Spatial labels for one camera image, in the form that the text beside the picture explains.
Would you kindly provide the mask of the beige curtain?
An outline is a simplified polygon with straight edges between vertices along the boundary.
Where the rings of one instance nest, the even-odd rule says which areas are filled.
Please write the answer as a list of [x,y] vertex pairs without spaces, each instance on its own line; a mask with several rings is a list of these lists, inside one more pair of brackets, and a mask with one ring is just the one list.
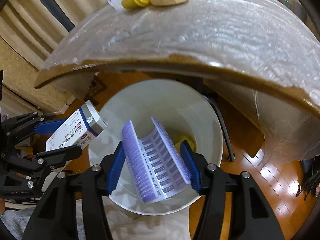
[[1,38],[34,68],[106,0],[9,0],[1,11]]

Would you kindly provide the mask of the clear plastic table cover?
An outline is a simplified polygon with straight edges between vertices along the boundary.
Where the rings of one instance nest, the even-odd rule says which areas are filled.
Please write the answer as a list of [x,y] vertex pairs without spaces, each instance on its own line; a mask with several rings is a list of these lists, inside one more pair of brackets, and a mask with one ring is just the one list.
[[102,70],[202,77],[258,125],[267,159],[319,155],[319,40],[277,0],[106,5],[60,42],[35,87]]

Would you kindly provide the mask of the purple white medicine box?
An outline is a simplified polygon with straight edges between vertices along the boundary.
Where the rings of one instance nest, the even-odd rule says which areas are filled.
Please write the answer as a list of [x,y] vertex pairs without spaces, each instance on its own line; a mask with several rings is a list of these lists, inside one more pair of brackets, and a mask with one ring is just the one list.
[[52,151],[74,145],[84,149],[107,127],[108,123],[100,117],[96,107],[88,100],[51,135],[46,141],[46,150]]

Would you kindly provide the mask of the purple blister pill sheet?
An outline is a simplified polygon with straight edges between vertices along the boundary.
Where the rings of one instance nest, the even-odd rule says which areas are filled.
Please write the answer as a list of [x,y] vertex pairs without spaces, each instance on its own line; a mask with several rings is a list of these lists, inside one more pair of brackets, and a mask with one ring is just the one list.
[[121,132],[129,172],[144,203],[168,199],[191,184],[191,174],[168,133],[154,117],[155,129],[139,139],[132,121]]

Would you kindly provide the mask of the white round trash bin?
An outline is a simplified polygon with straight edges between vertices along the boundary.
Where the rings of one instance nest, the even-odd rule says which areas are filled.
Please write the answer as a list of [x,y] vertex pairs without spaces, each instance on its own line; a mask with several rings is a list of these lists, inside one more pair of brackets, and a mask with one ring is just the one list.
[[181,182],[182,178],[168,153],[165,138],[158,133],[159,128],[172,141],[184,136],[206,161],[216,166],[221,164],[223,138],[218,118],[209,102],[183,83],[167,79],[135,83],[112,96],[103,105],[100,116],[108,127],[89,145],[91,165],[115,151],[123,127],[132,122],[157,190],[156,201],[144,203],[129,167],[124,166],[109,200],[127,211],[146,216],[169,215],[199,199],[190,185],[183,183],[174,190],[174,182]]

